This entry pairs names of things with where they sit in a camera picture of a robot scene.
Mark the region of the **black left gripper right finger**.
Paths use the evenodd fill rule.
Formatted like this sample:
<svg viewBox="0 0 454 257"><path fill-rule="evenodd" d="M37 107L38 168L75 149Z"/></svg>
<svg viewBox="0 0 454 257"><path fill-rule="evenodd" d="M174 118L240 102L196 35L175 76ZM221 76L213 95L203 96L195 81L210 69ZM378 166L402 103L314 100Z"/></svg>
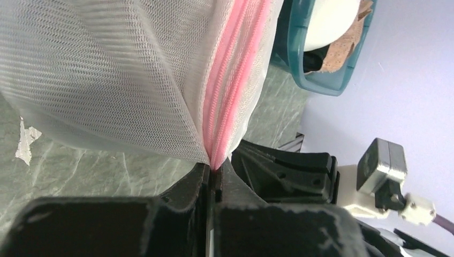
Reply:
<svg viewBox="0 0 454 257"><path fill-rule="evenodd" d="M229 161L211 188L210 256L367 256L360 226L331 204L266 203Z"/></svg>

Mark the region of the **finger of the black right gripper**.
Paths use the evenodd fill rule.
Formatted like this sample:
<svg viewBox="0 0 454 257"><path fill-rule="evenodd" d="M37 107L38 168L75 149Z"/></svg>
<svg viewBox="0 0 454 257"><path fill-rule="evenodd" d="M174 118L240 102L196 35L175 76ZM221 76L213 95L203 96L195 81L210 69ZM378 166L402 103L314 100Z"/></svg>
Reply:
<svg viewBox="0 0 454 257"><path fill-rule="evenodd" d="M236 174L267 203L336 203L337 159L241 141L232 153Z"/></svg>

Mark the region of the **pink rimmed mesh laundry bag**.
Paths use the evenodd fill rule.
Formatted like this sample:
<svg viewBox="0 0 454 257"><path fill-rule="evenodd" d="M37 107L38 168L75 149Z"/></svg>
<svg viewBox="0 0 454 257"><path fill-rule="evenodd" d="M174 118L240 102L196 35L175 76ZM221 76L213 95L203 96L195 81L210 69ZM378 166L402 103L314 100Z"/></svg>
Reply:
<svg viewBox="0 0 454 257"><path fill-rule="evenodd" d="M75 148L218 169L266 77L282 1L1 1L1 94Z"/></svg>

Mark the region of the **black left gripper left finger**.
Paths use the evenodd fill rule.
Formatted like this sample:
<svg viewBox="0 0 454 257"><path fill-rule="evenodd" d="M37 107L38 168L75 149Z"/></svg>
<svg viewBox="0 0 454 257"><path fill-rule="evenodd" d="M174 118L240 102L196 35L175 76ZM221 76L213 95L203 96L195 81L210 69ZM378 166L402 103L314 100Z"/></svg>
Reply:
<svg viewBox="0 0 454 257"><path fill-rule="evenodd" d="M197 164L157 196L37 198L1 256L205 256L209 174Z"/></svg>

